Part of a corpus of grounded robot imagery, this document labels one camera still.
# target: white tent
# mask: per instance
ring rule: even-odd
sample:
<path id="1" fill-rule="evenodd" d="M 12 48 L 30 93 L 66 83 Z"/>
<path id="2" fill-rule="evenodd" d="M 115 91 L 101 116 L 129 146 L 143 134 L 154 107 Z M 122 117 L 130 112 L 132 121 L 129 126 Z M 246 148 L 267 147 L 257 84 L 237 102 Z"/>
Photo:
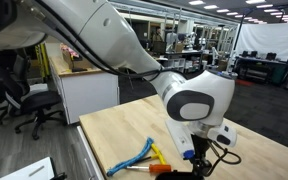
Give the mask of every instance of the white tent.
<path id="1" fill-rule="evenodd" d="M 288 23 L 243 24 L 236 52 L 258 51 L 258 54 L 273 52 L 281 61 L 288 59 Z"/>

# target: ceiling light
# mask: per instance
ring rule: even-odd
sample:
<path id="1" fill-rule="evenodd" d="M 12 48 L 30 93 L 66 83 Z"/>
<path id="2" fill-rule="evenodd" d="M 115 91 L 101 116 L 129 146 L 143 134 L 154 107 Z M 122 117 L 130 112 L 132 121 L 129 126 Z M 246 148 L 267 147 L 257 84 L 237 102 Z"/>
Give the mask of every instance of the ceiling light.
<path id="1" fill-rule="evenodd" d="M 220 9 L 220 10 L 217 10 L 217 12 L 230 12 L 230 10 L 228 10 L 228 9 Z"/>
<path id="2" fill-rule="evenodd" d="M 281 18 L 282 17 L 282 15 L 280 15 L 280 16 L 276 16 L 277 18 Z M 284 15 L 283 17 L 288 17 L 288 15 Z"/>
<path id="3" fill-rule="evenodd" d="M 271 13 L 271 15 L 280 15 L 280 14 L 283 14 L 282 12 L 276 12 L 276 13 Z"/>
<path id="4" fill-rule="evenodd" d="M 203 1 L 191 1 L 189 2 L 190 5 L 200 5 L 200 4 L 205 4 Z"/>
<path id="5" fill-rule="evenodd" d="M 216 5 L 209 5 L 209 6 L 205 6 L 205 9 L 216 9 L 218 8 Z"/>
<path id="6" fill-rule="evenodd" d="M 246 1 L 247 4 L 257 4 L 257 3 L 263 3 L 266 2 L 265 0 L 249 0 Z"/>
<path id="7" fill-rule="evenodd" d="M 237 12 L 231 12 L 231 13 L 227 13 L 226 15 L 229 15 L 229 16 L 231 16 L 231 15 L 238 15 L 238 13 L 237 13 Z"/>
<path id="8" fill-rule="evenodd" d="M 257 8 L 267 8 L 267 7 L 273 7 L 273 4 L 265 4 L 265 5 L 259 5 L 256 6 Z"/>
<path id="9" fill-rule="evenodd" d="M 278 11 L 277 9 L 265 9 L 264 12 L 276 12 Z"/>

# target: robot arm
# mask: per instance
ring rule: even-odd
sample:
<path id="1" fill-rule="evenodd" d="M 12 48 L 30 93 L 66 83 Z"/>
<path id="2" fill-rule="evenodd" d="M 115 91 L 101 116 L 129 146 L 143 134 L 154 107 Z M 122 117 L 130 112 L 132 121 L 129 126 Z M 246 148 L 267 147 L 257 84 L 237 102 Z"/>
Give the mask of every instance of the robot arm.
<path id="1" fill-rule="evenodd" d="M 34 45 L 48 34 L 116 75 L 117 67 L 139 74 L 161 70 L 161 65 L 141 47 L 133 29 L 106 0 L 0 2 L 9 4 L 7 13 L 11 17 L 0 17 L 1 21 L 7 20 L 5 27 L 0 27 L 0 50 Z M 190 121 L 190 129 L 200 137 L 235 144 L 236 134 L 226 136 L 231 131 L 222 125 L 233 96 L 233 80 L 208 71 L 191 80 L 172 71 L 144 78 L 151 80 L 172 119 Z"/>
<path id="2" fill-rule="evenodd" d="M 215 47 L 212 47 L 212 56 L 213 56 L 213 61 L 212 61 L 212 65 L 214 66 L 215 65 L 215 60 L 218 59 L 218 52 L 217 50 L 215 49 Z"/>

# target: office chair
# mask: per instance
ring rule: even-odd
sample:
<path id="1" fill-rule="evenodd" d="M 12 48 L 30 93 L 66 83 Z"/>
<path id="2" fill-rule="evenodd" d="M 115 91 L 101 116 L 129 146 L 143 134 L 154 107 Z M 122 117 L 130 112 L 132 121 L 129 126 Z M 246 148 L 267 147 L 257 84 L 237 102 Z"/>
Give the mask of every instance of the office chair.
<path id="1" fill-rule="evenodd" d="M 20 127 L 35 122 L 36 124 L 32 132 L 32 137 L 34 140 L 37 140 L 39 139 L 39 136 L 37 135 L 38 128 L 46 121 L 59 121 L 62 122 L 63 125 L 66 125 L 64 119 L 52 117 L 52 115 L 56 113 L 63 115 L 63 111 L 58 110 L 48 114 L 44 113 L 44 110 L 49 110 L 52 106 L 59 104 L 62 101 L 57 92 L 39 92 L 22 100 L 24 92 L 18 82 L 9 76 L 4 79 L 3 84 L 6 92 L 6 100 L 11 106 L 19 110 L 21 115 L 36 112 L 34 119 L 25 121 L 15 127 L 15 132 L 17 134 L 21 133 Z"/>
<path id="2" fill-rule="evenodd" d="M 16 82 L 19 83 L 20 87 L 22 88 L 23 96 L 27 97 L 34 93 L 47 91 L 48 87 L 47 84 L 37 84 L 30 86 L 27 81 L 27 69 L 29 66 L 29 59 L 22 58 L 20 56 L 16 56 L 16 60 L 14 63 L 14 67 L 12 68 L 12 74 L 9 70 L 4 67 L 0 66 L 0 103 L 6 100 L 5 97 L 5 90 L 4 90 L 4 79 L 7 79 L 9 76 L 14 79 Z M 9 105 L 0 107 L 0 111 L 3 111 L 0 115 L 0 125 L 3 124 L 2 120 L 5 115 L 9 112 Z M 15 111 L 14 108 L 11 108 L 10 115 L 14 116 Z"/>

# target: ceiling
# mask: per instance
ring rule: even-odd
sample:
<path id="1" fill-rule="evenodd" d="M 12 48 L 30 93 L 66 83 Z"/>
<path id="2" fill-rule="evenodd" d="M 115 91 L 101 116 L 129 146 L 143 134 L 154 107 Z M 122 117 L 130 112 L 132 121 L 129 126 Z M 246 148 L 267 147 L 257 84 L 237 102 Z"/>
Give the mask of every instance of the ceiling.
<path id="1" fill-rule="evenodd" d="M 200 13 L 184 10 L 180 11 L 178 6 L 169 6 L 165 4 L 148 3 L 147 1 L 139 0 L 109 0 L 109 2 L 120 12 L 130 12 L 131 14 L 143 14 L 152 17 L 160 17 L 173 20 L 178 20 L 181 14 L 181 20 L 193 20 L 197 24 L 207 24 L 210 26 L 218 26 L 220 24 L 225 24 L 228 27 L 236 27 L 239 23 L 232 20 L 227 20 L 218 17 L 212 17 L 209 15 L 203 15 Z"/>
<path id="2" fill-rule="evenodd" d="M 192 0 L 149 0 L 149 2 L 158 3 L 160 5 L 170 6 L 170 7 L 182 7 L 185 10 L 198 12 L 201 14 L 207 14 L 217 18 L 229 19 L 232 21 L 240 21 L 241 18 L 235 18 L 234 16 L 228 16 L 226 13 L 218 13 L 216 10 L 219 9 L 229 9 L 230 12 L 238 12 L 239 14 L 247 14 L 250 9 L 256 8 L 257 5 L 261 4 L 273 4 L 274 7 L 281 5 L 288 5 L 288 0 L 266 0 L 266 3 L 261 4 L 247 4 L 246 0 L 203 0 L 205 4 L 192 6 L 189 2 Z M 204 9 L 204 6 L 216 5 L 218 9 Z M 285 14 L 288 15 L 288 8 L 284 9 Z M 279 23 L 280 18 L 270 15 L 270 13 L 261 10 L 254 10 L 250 17 L 265 21 L 267 23 Z"/>

